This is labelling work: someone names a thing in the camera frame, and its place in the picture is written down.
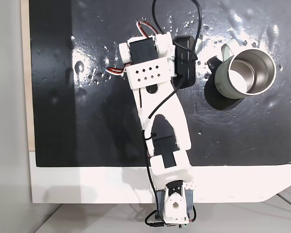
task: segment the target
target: black cable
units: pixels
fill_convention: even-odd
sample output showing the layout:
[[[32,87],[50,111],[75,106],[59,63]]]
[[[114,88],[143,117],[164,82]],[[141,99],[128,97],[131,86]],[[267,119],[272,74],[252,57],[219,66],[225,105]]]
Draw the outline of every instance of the black cable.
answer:
[[[185,81],[185,79],[181,79],[180,82],[179,82],[179,85],[174,89],[174,91],[169,95],[167,96],[152,112],[151,114],[149,115],[149,119],[151,119],[153,117],[153,115],[156,113],[156,111],[164,104],[166,103],[179,89],[180,87],[182,86],[183,82]],[[160,217],[160,219],[162,220],[162,223],[164,225],[166,225],[163,217],[161,216],[160,212],[159,212],[159,198],[157,196],[157,193],[156,193],[156,189],[154,187],[154,184],[153,184],[153,181],[152,181],[152,177],[151,177],[151,173],[150,173],[150,167],[149,167],[149,161],[148,161],[148,156],[147,156],[147,145],[146,145],[146,137],[145,137],[145,131],[142,130],[142,138],[144,140],[144,147],[145,147],[145,165],[146,165],[146,171],[147,171],[147,175],[149,177],[149,181],[150,181],[150,184],[151,184],[151,187],[153,189],[153,192],[154,192],[154,196],[155,196],[155,202],[156,202],[156,211],[158,212],[158,216]]]
[[[194,211],[194,217],[191,219],[191,222],[194,222],[196,220],[196,209],[194,205],[193,205],[193,211]]]
[[[143,138],[145,138],[145,131],[144,130],[142,130],[142,135],[143,135]],[[144,139],[144,147],[145,147],[145,165],[146,165],[146,171],[147,171],[147,175],[149,177],[149,181],[150,181],[151,187],[152,187],[153,192],[154,192],[155,203],[156,203],[156,210],[153,211],[151,214],[149,214],[145,219],[147,221],[151,215],[153,215],[155,212],[158,212],[158,216],[162,220],[162,223],[164,225],[166,225],[166,222],[164,221],[163,217],[161,216],[161,214],[159,212],[159,198],[157,196],[156,189],[154,187],[154,184],[153,184],[153,181],[152,181],[152,177],[151,177],[151,173],[150,173],[149,161],[148,161],[148,156],[147,156],[147,146],[146,146],[146,140],[145,139]]]
[[[202,16],[203,16],[203,14],[202,14],[202,10],[201,10],[201,7],[200,7],[198,1],[197,0],[191,0],[191,1],[196,5],[197,11],[198,11],[198,28],[197,28],[197,33],[196,33],[195,40],[194,40],[194,43],[193,43],[193,49],[191,50],[191,49],[188,49],[186,47],[183,47],[183,46],[179,45],[178,43],[176,43],[175,41],[173,41],[173,44],[175,46],[177,46],[177,47],[179,47],[179,48],[181,48],[183,50],[186,50],[189,53],[191,53],[190,59],[192,58],[192,56],[194,56],[195,57],[194,59],[196,60],[197,59],[197,55],[195,53],[195,47],[196,47],[197,40],[199,38],[200,31],[201,31],[201,28],[202,28]],[[152,17],[153,17],[153,21],[154,21],[156,27],[160,30],[160,32],[162,34],[165,34],[164,30],[161,28],[161,26],[159,25],[159,23],[158,23],[158,21],[156,19],[155,4],[156,4],[156,0],[153,0],[153,2],[152,2]]]
[[[198,11],[198,28],[197,28],[197,33],[196,33],[196,37],[195,37],[195,40],[194,40],[194,43],[193,43],[193,50],[190,50],[186,47],[183,47],[181,45],[179,45],[178,43],[174,42],[173,41],[173,44],[179,48],[182,48],[186,51],[188,51],[189,53],[191,53],[191,56],[189,58],[189,61],[190,59],[192,58],[192,56],[195,56],[197,57],[196,53],[195,53],[195,47],[196,47],[196,44],[197,44],[197,40],[199,38],[199,34],[200,34],[200,30],[201,30],[201,27],[202,27],[202,12],[201,12],[201,8],[200,8],[200,5],[199,3],[197,2],[197,0],[191,0],[197,7],[197,11]],[[156,0],[153,0],[153,3],[152,3],[152,16],[153,16],[153,20],[154,20],[154,23],[155,25],[157,26],[157,28],[160,30],[160,32],[162,34],[165,34],[165,32],[163,31],[163,29],[161,28],[161,26],[158,24],[157,22],[157,19],[156,19],[156,16],[155,16],[155,3],[156,3]],[[182,84],[184,83],[185,79],[182,78],[180,80],[180,82],[178,83],[177,87],[175,87],[174,91],[172,93],[170,93],[170,95],[168,95],[156,108],[154,108],[154,110],[151,112],[151,114],[149,115],[148,119],[151,119],[154,114],[156,113],[156,111],[164,104],[166,103],[174,94],[176,94],[176,92],[180,89],[180,87],[182,86]],[[146,145],[146,140],[147,139],[151,139],[152,136],[150,138],[145,138],[145,131],[142,130],[142,138],[144,140],[144,147],[145,147],[145,164],[146,164],[146,171],[147,171],[147,174],[148,174],[148,177],[149,177],[149,181],[150,181],[150,184],[151,184],[151,187],[153,189],[153,192],[154,192],[154,196],[155,196],[155,202],[156,202],[156,210],[153,211],[151,214],[149,214],[146,218],[145,218],[145,223],[146,225],[148,226],[152,226],[152,227],[158,227],[158,226],[164,226],[164,225],[167,225],[166,222],[164,221],[163,217],[161,216],[160,212],[159,212],[159,199],[158,199],[158,196],[157,196],[157,192],[156,192],[156,189],[154,187],[154,184],[153,184],[153,181],[152,181],[152,177],[151,177],[151,173],[150,173],[150,168],[149,168],[149,161],[148,161],[148,155],[147,155],[147,145]],[[194,210],[194,217],[192,219],[192,221],[195,221],[196,219],[196,210],[195,210],[195,207],[193,206],[193,210]],[[161,222],[155,222],[155,223],[148,223],[148,219],[155,213],[158,213],[158,216],[159,218],[162,220]]]
[[[167,96],[162,102],[160,102],[159,105],[156,106],[156,108],[151,112],[151,114],[149,115],[149,119],[151,119],[153,117],[153,115],[156,113],[156,111],[164,104],[167,102],[167,100],[169,100],[174,94],[176,94],[176,92],[180,89],[180,87],[182,87],[182,84],[184,83],[185,79],[182,78],[180,80],[180,82],[178,83],[178,86],[174,89],[174,91],[172,93],[170,93],[169,96]]]
[[[145,224],[148,226],[151,226],[150,223],[148,222],[149,218],[154,215],[156,213],[156,210],[154,210],[151,214],[149,214],[146,218],[145,218]]]

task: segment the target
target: wooden board edge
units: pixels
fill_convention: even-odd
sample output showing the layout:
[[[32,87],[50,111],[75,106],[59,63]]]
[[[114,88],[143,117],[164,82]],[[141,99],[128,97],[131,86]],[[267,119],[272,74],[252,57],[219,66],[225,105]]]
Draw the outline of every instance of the wooden board edge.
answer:
[[[33,101],[32,101],[29,0],[21,0],[20,4],[21,4],[21,30],[22,30],[22,46],[23,46],[23,66],[24,66],[28,150],[35,151]]]

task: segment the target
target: gray wall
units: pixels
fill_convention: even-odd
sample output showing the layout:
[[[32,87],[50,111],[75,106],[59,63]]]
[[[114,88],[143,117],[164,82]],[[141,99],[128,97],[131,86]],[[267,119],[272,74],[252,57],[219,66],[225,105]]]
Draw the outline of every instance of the gray wall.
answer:
[[[0,233],[33,233],[58,205],[32,204],[19,0],[0,0]]]

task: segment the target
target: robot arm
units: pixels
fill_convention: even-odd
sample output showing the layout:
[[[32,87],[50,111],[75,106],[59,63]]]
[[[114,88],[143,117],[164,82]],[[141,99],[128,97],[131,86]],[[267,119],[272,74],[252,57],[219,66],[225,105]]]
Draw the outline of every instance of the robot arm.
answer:
[[[192,166],[187,152],[191,148],[188,125],[176,95],[156,108],[173,91],[175,76],[175,46],[170,33],[146,38],[133,37],[119,45],[133,91],[140,123],[152,168],[152,178],[161,206],[159,212],[166,224],[188,224],[193,208]],[[153,128],[157,116],[166,119],[167,126]]]

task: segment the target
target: wire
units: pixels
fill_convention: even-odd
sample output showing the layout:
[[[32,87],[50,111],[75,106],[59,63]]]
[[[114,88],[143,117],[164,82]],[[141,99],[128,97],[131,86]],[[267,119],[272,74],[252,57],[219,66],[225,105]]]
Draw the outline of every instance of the wire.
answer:
[[[178,86],[174,89],[174,91],[172,93],[170,93],[169,96],[167,96],[162,102],[160,102],[159,105],[156,106],[156,108],[151,112],[151,114],[149,115],[149,119],[151,119],[153,117],[153,115],[156,113],[156,111],[164,104],[166,103],[174,94],[176,94],[176,92],[180,89],[180,87],[182,86],[182,84],[184,83],[185,79],[182,78],[180,80],[180,82],[178,83]]]
[[[156,213],[156,210],[154,210],[151,214],[149,214],[146,218],[145,218],[145,224],[148,226],[151,226],[150,223],[148,222],[149,218],[154,215]]]
[[[190,222],[194,222],[196,220],[196,209],[194,205],[193,205],[193,212],[194,212],[194,217],[190,220]]]
[[[174,94],[176,94],[176,92],[180,89],[180,87],[182,86],[182,84],[184,83],[185,79],[181,79],[178,86],[174,89],[174,91],[168,95],[152,112],[151,114],[149,115],[148,119],[151,119],[154,114],[156,113],[156,111],[164,104],[166,103]],[[145,147],[145,165],[146,165],[146,171],[147,171],[147,175],[149,177],[149,181],[150,181],[150,184],[151,184],[151,187],[152,187],[152,190],[154,192],[154,196],[155,196],[155,202],[156,202],[156,211],[158,213],[158,216],[160,217],[160,219],[162,220],[162,222],[164,223],[164,225],[166,225],[163,217],[161,216],[160,212],[159,212],[159,198],[157,196],[157,193],[156,193],[156,189],[154,187],[154,184],[153,184],[153,180],[152,180],[152,177],[151,177],[151,173],[150,173],[150,168],[149,168],[149,161],[148,161],[148,153],[147,153],[147,145],[146,145],[146,140],[149,139],[149,138],[145,138],[145,131],[142,130],[142,138],[143,138],[143,141],[144,141],[144,147]]]
[[[112,75],[122,76],[126,72],[126,67],[130,66],[130,63],[124,64],[122,69],[114,68],[114,67],[107,67],[106,72]]]
[[[137,26],[137,28],[138,28],[138,30],[139,30],[139,32],[141,33],[141,35],[143,35],[145,38],[149,38],[149,36],[145,33],[145,31],[143,30],[143,28],[141,27],[141,24],[142,25],[145,25],[145,26],[147,26],[149,29],[151,29],[153,32],[154,32],[154,34],[155,35],[157,35],[158,34],[158,31],[150,24],[150,23],[148,23],[147,21],[144,21],[144,20],[138,20],[137,22],[136,22],[136,26]]]
[[[202,17],[203,17],[203,14],[202,14],[202,10],[201,10],[201,7],[198,3],[197,0],[191,0],[197,7],[197,11],[198,11],[198,28],[197,28],[197,33],[196,33],[196,36],[195,36],[195,40],[194,40],[194,43],[193,43],[193,49],[188,49],[186,47],[183,47],[181,45],[179,45],[178,43],[176,43],[175,41],[173,41],[173,44],[183,50],[186,50],[188,51],[191,56],[190,56],[190,59],[194,56],[194,61],[197,60],[197,55],[195,53],[195,47],[196,47],[196,44],[197,44],[197,40],[199,38],[199,34],[200,34],[200,31],[201,31],[201,28],[202,28]],[[159,29],[159,31],[162,33],[162,34],[165,34],[164,30],[161,28],[161,26],[159,25],[157,19],[156,19],[156,15],[155,15],[155,4],[156,4],[156,0],[153,0],[152,2],[152,17],[153,17],[153,21],[156,25],[156,27]]]

